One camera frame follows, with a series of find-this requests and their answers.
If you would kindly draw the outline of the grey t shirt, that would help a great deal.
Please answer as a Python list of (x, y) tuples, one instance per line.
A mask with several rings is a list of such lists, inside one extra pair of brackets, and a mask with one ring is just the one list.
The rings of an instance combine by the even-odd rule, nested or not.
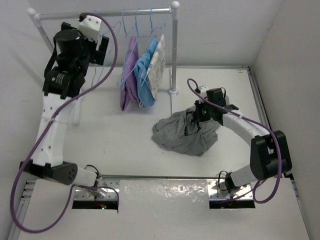
[(151, 139), (161, 148), (188, 155), (202, 156), (217, 141), (220, 124), (214, 120), (198, 122), (196, 108), (189, 107), (159, 120), (152, 127)]

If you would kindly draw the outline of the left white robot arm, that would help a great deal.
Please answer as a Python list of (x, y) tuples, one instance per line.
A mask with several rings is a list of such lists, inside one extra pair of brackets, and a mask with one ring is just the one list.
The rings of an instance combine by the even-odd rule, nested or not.
[(64, 22), (53, 38), (54, 48), (44, 70), (43, 108), (39, 141), (20, 169), (64, 185), (95, 185), (97, 174), (63, 160), (67, 125), (75, 108), (71, 99), (80, 94), (90, 64), (102, 65), (109, 38), (99, 41), (101, 20), (88, 16), (78, 27)]

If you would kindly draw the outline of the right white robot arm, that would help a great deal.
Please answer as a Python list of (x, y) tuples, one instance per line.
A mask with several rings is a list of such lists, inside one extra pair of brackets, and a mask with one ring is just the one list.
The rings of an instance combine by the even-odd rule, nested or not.
[(287, 139), (282, 131), (271, 131), (245, 117), (237, 106), (227, 103), (222, 88), (201, 86), (194, 89), (194, 93), (199, 97), (194, 103), (197, 123), (214, 120), (232, 130), (250, 147), (249, 164), (226, 174), (226, 191), (231, 193), (241, 186), (264, 181), (292, 169)]

